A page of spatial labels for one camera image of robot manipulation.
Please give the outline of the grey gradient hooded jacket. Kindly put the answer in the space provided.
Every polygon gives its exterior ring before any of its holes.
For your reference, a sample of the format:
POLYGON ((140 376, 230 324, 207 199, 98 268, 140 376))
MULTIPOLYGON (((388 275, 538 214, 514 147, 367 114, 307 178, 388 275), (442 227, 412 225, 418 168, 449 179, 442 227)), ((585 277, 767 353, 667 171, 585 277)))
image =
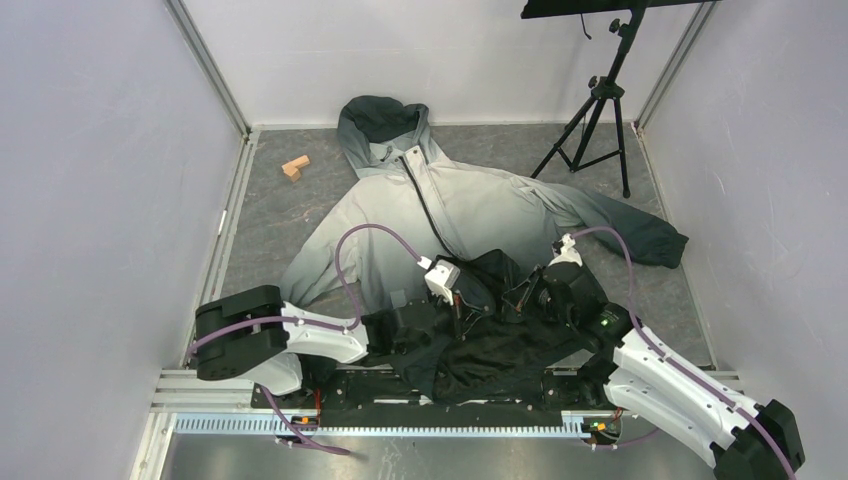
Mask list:
MULTIPOLYGON (((432 137, 428 113, 371 95, 341 109, 337 139, 357 182, 287 267, 286 300, 306 306, 357 282, 366 312, 389 310, 427 293, 413 253, 454 260, 501 295, 546 264, 554 242, 585 227, 636 263, 680 264, 687 238, 667 221, 595 191, 455 162, 432 137)), ((466 318, 458 333, 439 333, 389 363, 427 397, 461 402, 538 374, 577 347, 556 318, 498 305, 466 318)))

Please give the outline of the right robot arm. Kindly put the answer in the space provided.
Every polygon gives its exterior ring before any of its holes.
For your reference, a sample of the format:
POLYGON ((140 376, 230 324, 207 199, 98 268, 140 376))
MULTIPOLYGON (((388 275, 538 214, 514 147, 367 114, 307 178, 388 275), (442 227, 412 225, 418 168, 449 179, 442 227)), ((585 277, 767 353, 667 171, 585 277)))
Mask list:
POLYGON ((718 479, 794 479, 806 461, 794 413, 726 386, 675 353, 633 312, 607 299, 586 267, 536 269, 503 300, 565 327, 591 352, 580 400, 639 415, 687 446, 718 479))

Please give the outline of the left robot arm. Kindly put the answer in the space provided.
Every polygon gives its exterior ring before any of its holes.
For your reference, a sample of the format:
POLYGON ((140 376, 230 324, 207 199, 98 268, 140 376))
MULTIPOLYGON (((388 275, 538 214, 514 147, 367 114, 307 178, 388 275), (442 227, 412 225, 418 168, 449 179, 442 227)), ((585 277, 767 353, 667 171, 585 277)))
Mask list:
POLYGON ((250 380, 297 408, 340 365, 429 365, 490 311, 459 294, 430 293, 361 320, 336 318, 298 308, 278 287, 262 285, 198 307, 187 354, 201 380, 250 380))

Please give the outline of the black tripod stand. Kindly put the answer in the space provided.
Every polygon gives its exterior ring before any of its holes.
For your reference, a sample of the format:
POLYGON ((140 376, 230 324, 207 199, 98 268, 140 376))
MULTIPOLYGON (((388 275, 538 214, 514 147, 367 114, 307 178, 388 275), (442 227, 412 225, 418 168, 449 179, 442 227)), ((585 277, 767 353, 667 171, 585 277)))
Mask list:
POLYGON ((617 80, 625 59, 630 53, 646 11, 651 4, 652 1, 624 2, 624 7, 630 11, 631 18, 627 23, 622 22, 619 18, 614 19, 610 23, 609 31, 616 34, 620 38, 620 42, 608 73, 605 76, 593 76, 589 80, 588 87, 590 93, 588 99, 566 124, 562 135, 533 170, 530 175, 531 178, 536 179, 555 155, 558 155, 563 160, 572 173, 597 165, 613 157, 618 157, 622 196, 625 199, 631 197, 621 104, 625 90, 617 83, 617 80), (584 162, 584 155, 588 149, 590 140, 600 122, 601 114, 608 103, 611 103, 614 109, 617 149, 594 160, 584 162), (578 125, 581 126, 580 141, 576 152, 570 156, 565 152, 563 147, 569 137, 575 132, 578 125))

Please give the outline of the orange wooden block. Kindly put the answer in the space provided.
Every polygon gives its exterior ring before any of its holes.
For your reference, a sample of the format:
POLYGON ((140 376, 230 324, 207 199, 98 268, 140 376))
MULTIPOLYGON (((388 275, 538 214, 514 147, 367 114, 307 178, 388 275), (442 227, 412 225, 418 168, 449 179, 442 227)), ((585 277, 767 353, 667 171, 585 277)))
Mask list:
POLYGON ((283 174, 292 182, 298 182, 302 177, 302 169, 311 163, 308 155, 301 155, 281 166, 283 174))

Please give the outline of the black panel on tripod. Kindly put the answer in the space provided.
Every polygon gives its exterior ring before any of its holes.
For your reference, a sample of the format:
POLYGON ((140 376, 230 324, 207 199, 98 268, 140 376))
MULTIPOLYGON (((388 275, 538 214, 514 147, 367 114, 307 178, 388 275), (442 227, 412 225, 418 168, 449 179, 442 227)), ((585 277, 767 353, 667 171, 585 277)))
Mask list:
POLYGON ((696 3, 699 3, 699 0, 529 0, 524 5, 520 18, 529 20, 624 10, 635 11, 696 3))

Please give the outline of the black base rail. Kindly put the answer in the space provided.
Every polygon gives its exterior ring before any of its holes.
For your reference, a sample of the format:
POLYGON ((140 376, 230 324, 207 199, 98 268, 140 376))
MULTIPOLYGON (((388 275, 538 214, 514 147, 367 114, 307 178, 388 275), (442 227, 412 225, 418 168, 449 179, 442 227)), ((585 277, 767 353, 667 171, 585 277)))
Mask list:
POLYGON ((269 402, 249 380, 204 382, 189 370, 162 373, 150 420, 164 435, 260 435, 290 448, 305 439, 375 438, 601 438, 603 447, 632 443, 618 436, 627 419, 642 419, 682 440, 702 428, 671 409, 648 384, 626 378, 630 407, 593 406, 578 392, 574 370, 548 369, 504 393, 458 404, 435 404, 387 370, 339 370, 314 392, 269 402))

